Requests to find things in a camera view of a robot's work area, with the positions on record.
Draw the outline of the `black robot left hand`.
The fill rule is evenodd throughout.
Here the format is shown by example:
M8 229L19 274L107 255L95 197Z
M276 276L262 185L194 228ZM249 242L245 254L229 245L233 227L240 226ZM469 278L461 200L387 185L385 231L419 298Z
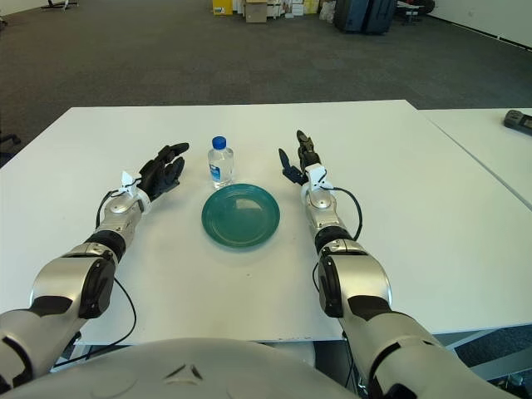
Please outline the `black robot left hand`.
M179 178L185 167L182 154L189 148L188 143L165 145L154 159L140 169L137 187L147 194L151 202L180 184Z

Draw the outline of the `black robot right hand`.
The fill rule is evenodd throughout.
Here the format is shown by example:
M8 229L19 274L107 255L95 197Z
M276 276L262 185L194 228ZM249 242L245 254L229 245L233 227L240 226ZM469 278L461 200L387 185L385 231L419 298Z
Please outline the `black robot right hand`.
M278 154L282 165L282 174L294 184L303 186L309 182L306 175L306 168L311 165L320 164L321 160L318 153L314 150L314 144L310 136L307 136L301 130L297 130L296 138L299 143L298 158L300 167L290 164L286 152L279 148Z

